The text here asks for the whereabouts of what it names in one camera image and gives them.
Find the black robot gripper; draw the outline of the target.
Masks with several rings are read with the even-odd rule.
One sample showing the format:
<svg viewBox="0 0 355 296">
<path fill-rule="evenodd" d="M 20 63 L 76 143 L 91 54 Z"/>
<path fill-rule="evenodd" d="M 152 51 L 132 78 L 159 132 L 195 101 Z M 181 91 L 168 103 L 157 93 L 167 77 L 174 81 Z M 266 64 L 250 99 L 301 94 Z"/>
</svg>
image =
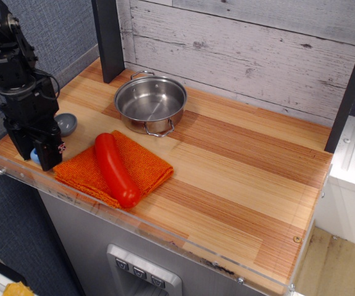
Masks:
<svg viewBox="0 0 355 296">
<path fill-rule="evenodd" d="M 0 95 L 6 100 L 0 110 L 11 141 L 24 160 L 29 160 L 32 152 L 32 160 L 43 171 L 60 164 L 65 150 L 54 119 L 60 91 L 57 80 L 42 70 L 35 70 L 21 87 L 0 86 Z"/>
</svg>

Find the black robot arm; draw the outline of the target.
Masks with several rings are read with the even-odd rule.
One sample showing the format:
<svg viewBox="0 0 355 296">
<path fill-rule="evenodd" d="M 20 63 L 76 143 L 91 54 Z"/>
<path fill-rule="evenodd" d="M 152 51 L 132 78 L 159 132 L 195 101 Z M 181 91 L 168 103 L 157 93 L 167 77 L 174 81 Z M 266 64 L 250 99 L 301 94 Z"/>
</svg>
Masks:
<svg viewBox="0 0 355 296">
<path fill-rule="evenodd" d="M 36 68 L 35 49 L 24 37 L 19 20 L 0 1 L 0 105 L 4 127 L 24 160 L 36 150 L 44 171 L 62 161 L 65 144 L 54 116 L 60 86 Z"/>
</svg>

